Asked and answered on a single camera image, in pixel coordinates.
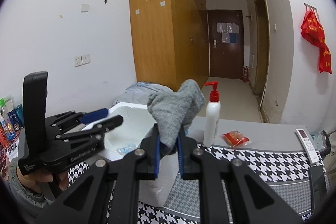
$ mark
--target green bottle cap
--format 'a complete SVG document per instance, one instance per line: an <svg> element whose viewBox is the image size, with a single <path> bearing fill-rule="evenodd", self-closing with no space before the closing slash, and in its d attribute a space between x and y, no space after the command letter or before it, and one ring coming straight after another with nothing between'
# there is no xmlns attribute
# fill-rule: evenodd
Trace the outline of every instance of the green bottle cap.
<svg viewBox="0 0 336 224"><path fill-rule="evenodd" d="M0 107L4 107L4 106L6 106L6 104L5 104L5 99L4 99L4 98L1 98L1 99L0 99Z"/></svg>

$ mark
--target human hand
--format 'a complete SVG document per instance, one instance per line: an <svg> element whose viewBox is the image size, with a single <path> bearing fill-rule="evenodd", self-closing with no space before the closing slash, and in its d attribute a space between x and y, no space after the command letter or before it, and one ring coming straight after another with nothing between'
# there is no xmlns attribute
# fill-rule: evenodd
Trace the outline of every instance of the human hand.
<svg viewBox="0 0 336 224"><path fill-rule="evenodd" d="M29 175L22 175L19 166L16 168L17 178L19 179L19 182L26 188L29 188L36 193L41 194L42 190L38 182L52 182L53 181L53 175L52 173L46 171L46 170L37 170ZM60 173L57 175L60 179L60 182L58 183L58 186L61 190L65 190L68 188L68 171L65 171L63 173Z"/></svg>

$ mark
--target black and white houndstooth pattern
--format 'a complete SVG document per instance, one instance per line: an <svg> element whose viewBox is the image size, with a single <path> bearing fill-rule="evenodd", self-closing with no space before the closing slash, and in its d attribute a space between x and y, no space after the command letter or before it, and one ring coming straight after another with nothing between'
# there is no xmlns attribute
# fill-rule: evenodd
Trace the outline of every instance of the black and white houndstooth pattern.
<svg viewBox="0 0 336 224"><path fill-rule="evenodd" d="M309 178L309 159L305 152L266 152L252 150L233 150L223 147L202 149L210 152L218 159L233 160L239 158L265 182L295 181ZM323 165L322 158L316 165Z"/></svg>
<svg viewBox="0 0 336 224"><path fill-rule="evenodd" d="M309 160L304 152L265 152L251 150L233 150L222 147L202 149L211 153L218 159L232 160L239 158L245 161L248 166L260 176L265 182L294 181L308 178ZM317 165L323 165L322 159ZM69 184L73 184L81 174L87 169L88 165L81 162L71 168L68 177ZM110 216L109 205L106 217ZM307 220L310 213L303 215L302 219ZM153 206L139 202L138 205L138 224L196 224L197 222L166 213Z"/></svg>

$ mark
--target toiletry bottle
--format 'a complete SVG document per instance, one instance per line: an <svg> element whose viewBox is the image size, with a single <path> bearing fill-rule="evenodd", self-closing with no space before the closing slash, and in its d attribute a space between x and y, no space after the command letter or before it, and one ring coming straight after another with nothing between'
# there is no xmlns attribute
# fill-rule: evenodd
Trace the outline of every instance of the toiletry bottle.
<svg viewBox="0 0 336 224"><path fill-rule="evenodd" d="M209 82L204 85L212 85L213 90L210 92L209 103L205 114L206 125L204 131L203 144L210 147L214 144L217 136L219 112L221 110L221 103L219 101L219 92L217 91L218 82Z"/></svg>
<svg viewBox="0 0 336 224"><path fill-rule="evenodd" d="M11 132L14 132L13 125L11 123L11 120L9 119L9 116L8 116L8 110L7 110L4 98L0 99L0 107L1 107L1 115L3 116L3 118L4 118L4 120L7 124L8 130L11 131Z"/></svg>
<svg viewBox="0 0 336 224"><path fill-rule="evenodd" d="M0 117L0 123L2 125L2 128L3 128L4 132L5 132L7 140L12 141L15 137L15 133L12 130L9 130L3 116Z"/></svg>
<svg viewBox="0 0 336 224"><path fill-rule="evenodd" d="M3 147L7 146L9 144L7 137L5 135L4 130L2 129L2 126L0 124L0 143L2 144Z"/></svg>
<svg viewBox="0 0 336 224"><path fill-rule="evenodd" d="M11 124L13 125L15 132L18 132L21 129L21 126L20 126L19 119L14 110L13 101L11 99L6 101L6 107L8 110L9 120Z"/></svg>

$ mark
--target dark blue package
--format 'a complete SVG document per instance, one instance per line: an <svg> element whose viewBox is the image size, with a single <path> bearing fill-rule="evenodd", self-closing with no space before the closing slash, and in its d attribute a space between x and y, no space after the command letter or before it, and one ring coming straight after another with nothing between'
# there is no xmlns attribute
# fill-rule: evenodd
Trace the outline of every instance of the dark blue package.
<svg viewBox="0 0 336 224"><path fill-rule="evenodd" d="M10 119L10 122L12 123L15 132L19 131L21 129L19 119L17 118L17 115L15 113L15 110L8 112L8 116Z"/></svg>

